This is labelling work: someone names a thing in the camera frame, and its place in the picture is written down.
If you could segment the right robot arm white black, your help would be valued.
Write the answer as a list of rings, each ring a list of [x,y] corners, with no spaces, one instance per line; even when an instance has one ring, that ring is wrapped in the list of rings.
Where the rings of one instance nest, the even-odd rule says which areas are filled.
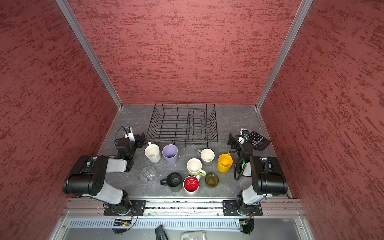
[[[250,143],[233,144],[238,159],[234,165],[234,179],[250,177],[251,185],[237,195],[236,208],[240,216],[252,216],[262,200],[285,195],[287,180],[276,157],[262,158],[253,154]]]

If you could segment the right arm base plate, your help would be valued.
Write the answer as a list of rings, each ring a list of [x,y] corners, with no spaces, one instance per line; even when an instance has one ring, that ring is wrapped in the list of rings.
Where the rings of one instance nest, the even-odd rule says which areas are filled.
[[[263,215],[261,203],[257,205],[240,204],[235,200],[223,201],[224,216],[250,217],[251,215],[259,217]]]

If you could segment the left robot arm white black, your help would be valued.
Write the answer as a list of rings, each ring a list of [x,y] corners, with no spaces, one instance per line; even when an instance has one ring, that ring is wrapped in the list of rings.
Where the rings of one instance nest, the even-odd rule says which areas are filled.
[[[132,169],[137,143],[129,138],[121,138],[115,144],[117,156],[79,157],[63,184],[63,192],[102,202],[105,215],[133,216],[135,208],[128,193],[105,182],[105,177],[107,173],[125,173]]]

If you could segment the pale green mug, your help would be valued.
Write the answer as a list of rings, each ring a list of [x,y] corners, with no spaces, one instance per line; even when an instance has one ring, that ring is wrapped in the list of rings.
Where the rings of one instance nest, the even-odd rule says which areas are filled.
[[[202,170],[202,162],[199,159],[193,158],[187,162],[187,170],[192,176],[206,176],[206,171]]]

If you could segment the yellow mug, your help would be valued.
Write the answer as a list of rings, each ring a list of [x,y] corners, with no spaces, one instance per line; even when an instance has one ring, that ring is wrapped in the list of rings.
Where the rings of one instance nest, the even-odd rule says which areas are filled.
[[[221,154],[218,158],[217,168],[221,173],[227,173],[233,164],[233,158],[230,153]]]

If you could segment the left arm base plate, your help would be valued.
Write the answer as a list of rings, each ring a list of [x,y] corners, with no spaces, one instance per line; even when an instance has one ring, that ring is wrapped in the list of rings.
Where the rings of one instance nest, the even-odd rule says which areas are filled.
[[[130,200],[128,206],[105,204],[104,216],[142,216],[146,203],[146,200]]]

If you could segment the grey white mug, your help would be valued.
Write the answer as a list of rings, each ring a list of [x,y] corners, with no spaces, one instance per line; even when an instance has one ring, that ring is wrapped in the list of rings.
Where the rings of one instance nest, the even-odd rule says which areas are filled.
[[[215,159],[215,153],[211,149],[197,150],[197,153],[203,163],[211,163]]]

